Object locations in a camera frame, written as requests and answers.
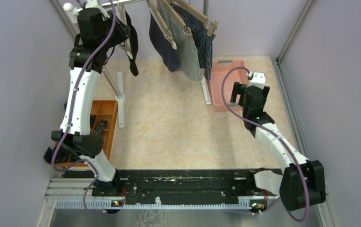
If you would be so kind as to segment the black underwear white waistband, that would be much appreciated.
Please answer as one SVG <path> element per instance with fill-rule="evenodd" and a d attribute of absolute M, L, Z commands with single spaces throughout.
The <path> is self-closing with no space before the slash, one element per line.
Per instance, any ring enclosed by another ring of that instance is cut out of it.
<path fill-rule="evenodd" d="M 125 12 L 125 14 L 126 14 L 127 25 L 130 28 L 129 43 L 130 43 L 130 48 L 131 48 L 131 54 L 133 57 L 132 59 L 130 57 L 128 57 L 129 68 L 130 68 L 132 75 L 136 77 L 139 75 L 138 67 L 136 65 L 136 57 L 138 54 L 138 35 L 136 32 L 136 29 L 132 25 L 132 21 L 131 21 L 129 14 L 127 12 Z"/>

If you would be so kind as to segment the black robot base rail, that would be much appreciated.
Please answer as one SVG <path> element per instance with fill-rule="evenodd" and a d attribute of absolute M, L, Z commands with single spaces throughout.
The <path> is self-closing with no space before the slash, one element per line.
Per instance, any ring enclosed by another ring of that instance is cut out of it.
<path fill-rule="evenodd" d="M 66 197 L 113 199 L 128 209 L 265 210 L 279 201 L 253 184 L 254 169 L 119 170 L 113 183 L 93 183 L 92 172 L 66 172 L 59 189 Z"/>

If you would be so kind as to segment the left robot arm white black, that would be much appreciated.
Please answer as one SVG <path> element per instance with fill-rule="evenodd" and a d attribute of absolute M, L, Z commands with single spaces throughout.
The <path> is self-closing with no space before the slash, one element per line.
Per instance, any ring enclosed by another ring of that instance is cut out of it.
<path fill-rule="evenodd" d="M 122 183 L 118 170 L 110 164 L 103 150 L 103 136 L 90 132 L 93 93 L 107 61 L 107 51 L 129 37 L 128 28 L 117 20 L 114 10 L 97 7 L 84 8 L 76 16 L 79 34 L 69 54 L 70 88 L 67 106 L 60 129 L 52 131 L 56 148 L 51 158 L 54 170 L 60 148 L 75 153 L 94 173 L 94 196 L 119 196 Z"/>

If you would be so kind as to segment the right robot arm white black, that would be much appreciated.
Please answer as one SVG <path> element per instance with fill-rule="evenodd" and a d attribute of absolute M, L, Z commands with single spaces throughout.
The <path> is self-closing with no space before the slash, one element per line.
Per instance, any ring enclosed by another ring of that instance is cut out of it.
<path fill-rule="evenodd" d="M 280 166 L 281 174 L 259 170 L 246 182 L 247 191 L 263 190 L 278 195 L 289 211 L 326 201 L 325 170 L 318 160 L 299 152 L 279 131 L 274 119 L 264 111 L 270 87 L 235 82 L 230 102 L 242 106 L 245 128 L 260 141 Z"/>

